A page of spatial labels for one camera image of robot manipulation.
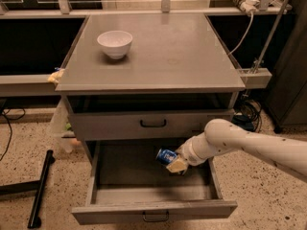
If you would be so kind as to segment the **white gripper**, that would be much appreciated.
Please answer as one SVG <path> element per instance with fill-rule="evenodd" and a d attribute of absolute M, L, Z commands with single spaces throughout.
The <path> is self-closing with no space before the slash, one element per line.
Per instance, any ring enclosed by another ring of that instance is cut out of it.
<path fill-rule="evenodd" d="M 177 152 L 180 154 L 180 156 L 175 158 L 166 167 L 170 173 L 180 173 L 186 171 L 188 164 L 191 166 L 197 166 L 205 161 L 205 157 L 203 156 L 203 143 L 198 139 L 187 140 L 179 147 Z"/>

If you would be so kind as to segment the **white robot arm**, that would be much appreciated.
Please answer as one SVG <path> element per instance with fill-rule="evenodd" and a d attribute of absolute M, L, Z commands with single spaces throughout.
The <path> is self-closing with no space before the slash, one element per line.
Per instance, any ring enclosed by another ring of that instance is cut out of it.
<path fill-rule="evenodd" d="M 246 131 L 224 119 L 207 123 L 204 132 L 185 141 L 167 166 L 171 173 L 186 171 L 209 158 L 242 150 L 307 182 L 307 143 L 289 138 Z"/>

